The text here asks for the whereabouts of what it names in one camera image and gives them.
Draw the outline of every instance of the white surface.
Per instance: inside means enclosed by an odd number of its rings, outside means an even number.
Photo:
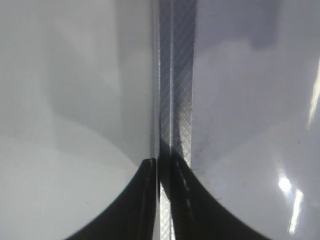
[[[198,4],[191,167],[275,240],[320,235],[319,13],[312,0]]]
[[[0,239],[64,239],[151,155],[151,3],[0,5]]]

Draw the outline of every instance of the carbon fiber strip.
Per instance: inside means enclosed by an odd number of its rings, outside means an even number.
[[[171,148],[180,150],[188,164],[191,157],[195,19],[196,0],[159,0],[160,137]],[[160,239],[175,239],[170,202],[162,186]]]

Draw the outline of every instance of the glossy white paint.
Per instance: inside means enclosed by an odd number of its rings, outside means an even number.
[[[199,0],[195,51],[192,169],[264,235],[319,239],[320,1]]]
[[[148,0],[2,0],[0,239],[60,240],[151,156]]]

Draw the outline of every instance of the carbon fiber trim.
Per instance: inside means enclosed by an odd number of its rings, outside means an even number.
[[[188,164],[191,160],[196,2],[159,0],[160,138],[177,149]],[[162,186],[160,239],[175,239],[170,202]]]

